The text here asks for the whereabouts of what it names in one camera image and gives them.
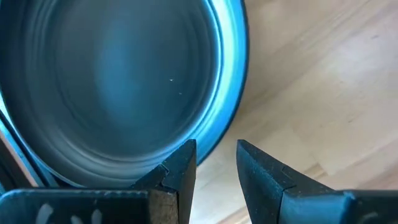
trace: stainless steel bowl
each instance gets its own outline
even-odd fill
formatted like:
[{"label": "stainless steel bowl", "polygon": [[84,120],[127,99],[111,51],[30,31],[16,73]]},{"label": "stainless steel bowl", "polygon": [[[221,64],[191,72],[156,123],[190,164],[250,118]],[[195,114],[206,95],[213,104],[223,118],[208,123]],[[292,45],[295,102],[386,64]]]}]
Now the stainless steel bowl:
[{"label": "stainless steel bowl", "polygon": [[124,187],[187,139],[228,128],[248,60],[241,0],[2,0],[0,86],[34,157]]}]

